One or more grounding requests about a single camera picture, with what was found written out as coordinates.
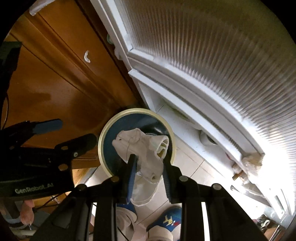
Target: metal bolt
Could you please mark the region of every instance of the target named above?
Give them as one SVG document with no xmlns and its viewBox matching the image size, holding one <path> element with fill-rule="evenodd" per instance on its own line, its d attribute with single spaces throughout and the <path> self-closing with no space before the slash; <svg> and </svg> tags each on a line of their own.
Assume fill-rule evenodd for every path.
<svg viewBox="0 0 296 241">
<path fill-rule="evenodd" d="M 219 190 L 222 189 L 222 186 L 221 186 L 220 184 L 218 184 L 218 183 L 215 183 L 215 184 L 213 184 L 213 188 L 214 188 L 215 190 L 219 191 Z"/>
<path fill-rule="evenodd" d="M 113 176 L 113 177 L 111 177 L 111 181 L 116 183 L 116 182 L 119 181 L 119 177 L 118 176 Z"/>
<path fill-rule="evenodd" d="M 87 188 L 87 186 L 81 183 L 81 184 L 78 184 L 76 188 L 78 191 L 83 191 L 84 189 Z"/>
<path fill-rule="evenodd" d="M 59 170 L 60 171 L 65 171 L 67 169 L 68 169 L 68 165 L 67 164 L 61 164 L 61 165 L 59 165 Z"/>
<path fill-rule="evenodd" d="M 186 177 L 186 176 L 180 176 L 180 177 L 179 177 L 179 180 L 180 180 L 181 182 L 187 182 L 187 181 L 188 181 L 188 177 Z"/>
</svg>

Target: tile floor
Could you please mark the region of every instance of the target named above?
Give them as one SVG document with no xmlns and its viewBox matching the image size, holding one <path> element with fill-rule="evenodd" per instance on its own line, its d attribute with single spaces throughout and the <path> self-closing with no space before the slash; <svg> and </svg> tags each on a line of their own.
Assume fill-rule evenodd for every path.
<svg viewBox="0 0 296 241">
<path fill-rule="evenodd" d="M 183 175 L 191 177 L 197 183 L 207 186 L 211 186 L 213 183 L 220 183 L 252 219 L 259 217 L 263 213 L 265 205 L 244 196 L 237 191 L 231 191 L 231 184 L 178 137 L 176 137 L 176 144 L 177 152 L 174 165 L 180 168 Z M 94 175 L 88 180 L 86 185 L 92 186 L 100 184 L 107 178 L 108 176 L 100 166 L 95 171 Z M 138 215 L 137 223 L 147 227 L 171 205 L 172 204 L 170 204 L 166 197 L 165 187 L 162 180 L 153 199 L 145 206 L 136 207 Z"/>
</svg>

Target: brown wooden door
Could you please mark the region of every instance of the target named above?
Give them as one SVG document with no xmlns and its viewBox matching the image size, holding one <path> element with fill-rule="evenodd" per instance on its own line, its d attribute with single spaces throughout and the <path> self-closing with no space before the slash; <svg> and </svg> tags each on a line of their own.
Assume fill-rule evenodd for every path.
<svg viewBox="0 0 296 241">
<path fill-rule="evenodd" d="M 55 1 L 35 16 L 25 13 L 7 37 L 15 40 L 22 48 L 8 90 L 6 126 L 25 120 L 64 122 L 60 131 L 34 136 L 27 145 L 53 148 L 87 133 L 99 135 L 120 109 L 137 104 L 74 0 Z M 84 60 L 87 50 L 90 63 Z M 97 160 L 97 149 L 80 159 Z"/>
</svg>

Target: cabinet handle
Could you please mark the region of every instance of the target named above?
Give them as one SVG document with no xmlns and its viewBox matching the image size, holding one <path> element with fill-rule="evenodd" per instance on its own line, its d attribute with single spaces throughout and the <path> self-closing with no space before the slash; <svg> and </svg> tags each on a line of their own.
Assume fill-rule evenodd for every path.
<svg viewBox="0 0 296 241">
<path fill-rule="evenodd" d="M 90 59 L 87 57 L 88 54 L 89 54 L 89 51 L 87 50 L 87 51 L 85 52 L 85 54 L 84 54 L 84 60 L 85 60 L 86 62 L 90 63 L 91 61 L 90 61 Z"/>
</svg>

